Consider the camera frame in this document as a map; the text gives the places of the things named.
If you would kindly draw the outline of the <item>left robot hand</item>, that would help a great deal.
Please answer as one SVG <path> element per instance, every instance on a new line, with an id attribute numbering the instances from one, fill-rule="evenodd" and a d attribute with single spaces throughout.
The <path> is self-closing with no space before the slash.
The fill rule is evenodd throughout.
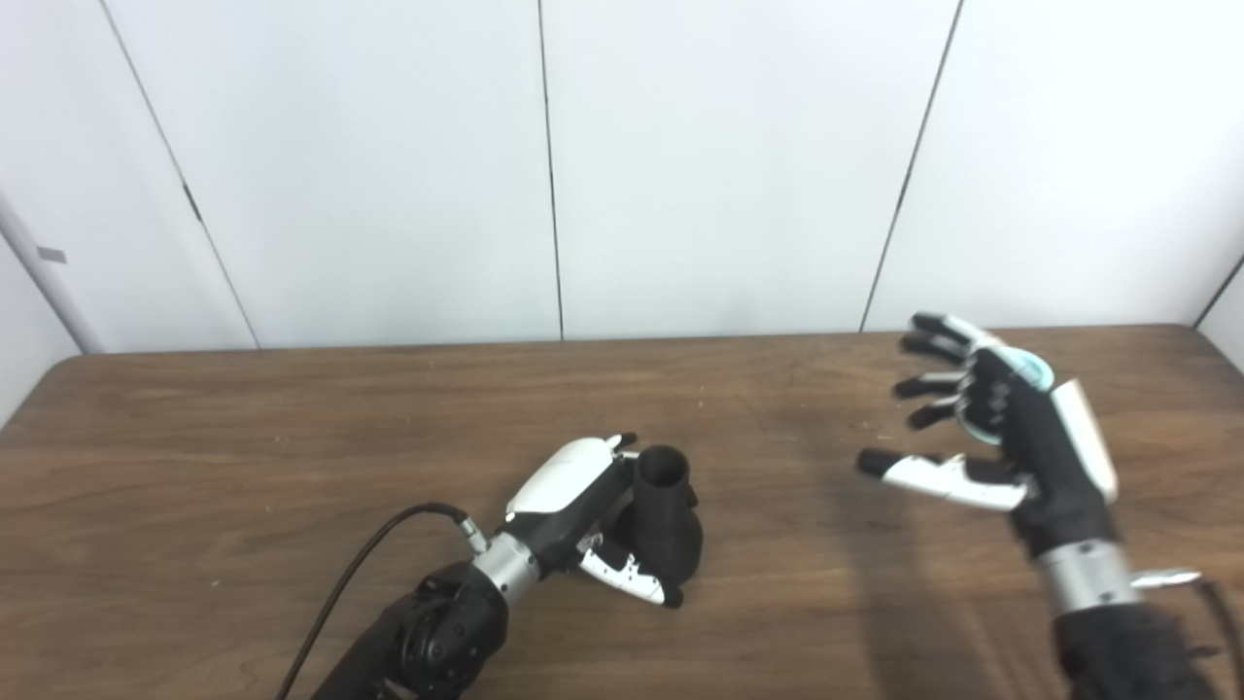
<path id="1" fill-rule="evenodd" d="M 637 439 L 632 433 L 573 439 L 510 499 L 489 548 L 474 561 L 506 606 L 542 579 L 578 569 L 639 601 L 680 608 L 678 586 L 646 572 L 639 555 L 600 531 L 605 515 L 634 487 L 639 454 L 629 446 Z"/>

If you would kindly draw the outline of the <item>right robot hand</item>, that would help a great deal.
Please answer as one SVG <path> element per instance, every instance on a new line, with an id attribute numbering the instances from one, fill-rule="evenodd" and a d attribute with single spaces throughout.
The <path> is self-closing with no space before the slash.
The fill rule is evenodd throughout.
<path id="1" fill-rule="evenodd" d="M 955 421 L 998 455 L 867 448 L 856 461 L 861 472 L 950 504 L 1005 512 L 1033 558 L 1061 546 L 1123 540 L 1111 512 L 1117 471 L 1079 380 L 1057 382 L 1041 356 L 950 315 L 912 316 L 899 344 L 950 364 L 894 385 L 898 399 L 928 398 L 908 417 L 911 429 Z"/>

